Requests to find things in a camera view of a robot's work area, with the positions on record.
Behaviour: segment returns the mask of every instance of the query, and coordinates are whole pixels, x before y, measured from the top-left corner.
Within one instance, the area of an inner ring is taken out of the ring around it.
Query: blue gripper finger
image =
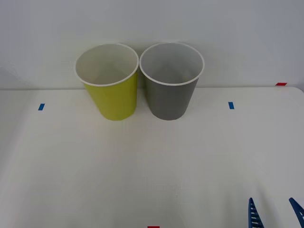
[[[248,204],[248,228],[264,228],[252,198],[249,199]]]

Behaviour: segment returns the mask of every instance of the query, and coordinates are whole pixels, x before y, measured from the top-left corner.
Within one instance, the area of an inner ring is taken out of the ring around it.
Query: red tape marker
[[[285,86],[287,85],[287,82],[279,82],[276,84],[276,86]]]

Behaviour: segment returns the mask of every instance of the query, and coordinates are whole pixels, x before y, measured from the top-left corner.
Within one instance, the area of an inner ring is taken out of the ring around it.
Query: white wall
[[[199,87],[304,89],[303,21],[303,0],[0,0],[0,88],[79,88],[92,46],[178,40],[206,60]]]

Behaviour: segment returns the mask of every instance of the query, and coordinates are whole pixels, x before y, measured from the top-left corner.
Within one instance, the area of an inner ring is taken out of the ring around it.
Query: gray paper cup
[[[205,68],[203,56],[183,43],[160,43],[143,52],[139,65],[151,112],[163,120],[184,115]]]

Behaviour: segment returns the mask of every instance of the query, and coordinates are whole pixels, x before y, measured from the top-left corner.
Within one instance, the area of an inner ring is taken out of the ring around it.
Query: cup rim
[[[151,48],[153,48],[153,47],[155,47],[155,46],[158,46],[158,45],[162,45],[162,44],[179,44],[179,45],[183,45],[183,46],[186,46],[186,47],[188,47],[188,48],[191,48],[191,49],[194,50],[196,53],[198,53],[198,55],[199,55],[199,57],[201,58],[202,63],[203,63],[203,67],[202,67],[200,73],[199,73],[194,79],[191,79],[190,81],[183,82],[183,83],[176,83],[176,84],[160,82],[160,81],[157,81],[157,80],[151,78],[150,76],[148,76],[148,75],[145,73],[145,71],[143,70],[143,68],[142,68],[142,58],[143,58],[143,55],[144,55],[149,49],[151,49]],[[183,86],[183,85],[189,84],[189,83],[191,83],[191,82],[194,82],[195,80],[197,80],[197,79],[201,76],[201,74],[203,73],[203,71],[204,71],[204,69],[205,69],[205,60],[204,60],[204,57],[202,56],[202,54],[201,54],[197,49],[195,49],[194,47],[191,47],[191,46],[188,45],[188,44],[184,44],[184,43],[181,43],[181,42],[161,42],[161,43],[154,44],[154,45],[148,47],[147,49],[145,49],[145,51],[142,53],[142,55],[141,55],[141,57],[140,57],[140,59],[139,59],[139,67],[140,67],[142,73],[143,73],[148,79],[150,79],[150,80],[153,81],[153,82],[156,82],[156,83],[161,84],[161,85],[164,85],[164,86],[181,86],[181,85]]]
[[[88,51],[90,51],[90,50],[92,50],[92,49],[94,49],[94,48],[97,48],[97,47],[99,47],[99,46],[106,46],[106,45],[120,45],[120,46],[123,46],[123,47],[128,48],[129,50],[131,50],[131,51],[135,54],[136,59],[137,59],[137,63],[136,63],[136,67],[135,67],[134,71],[133,71],[129,76],[125,77],[124,79],[122,79],[122,80],[120,80],[120,81],[118,81],[118,82],[110,83],[110,84],[93,84],[93,83],[89,83],[89,82],[83,80],[83,79],[78,75],[78,73],[77,73],[77,71],[76,71],[76,65],[77,65],[78,60],[80,59],[80,57],[81,57],[84,53],[86,53],[86,52],[88,52]],[[129,47],[128,45],[121,44],[121,43],[100,44],[100,45],[94,46],[94,47],[92,47],[92,48],[86,50],[84,53],[82,53],[82,54],[76,59],[76,61],[74,62],[74,73],[75,73],[76,77],[77,77],[82,83],[87,84],[87,85],[89,85],[89,86],[95,86],[95,87],[108,87],[108,86],[114,86],[114,85],[120,84],[120,83],[122,83],[122,82],[128,80],[130,77],[132,77],[132,75],[134,75],[134,73],[137,71],[138,66],[139,66],[139,58],[138,58],[138,54],[136,53],[136,51],[135,51],[133,48]]]

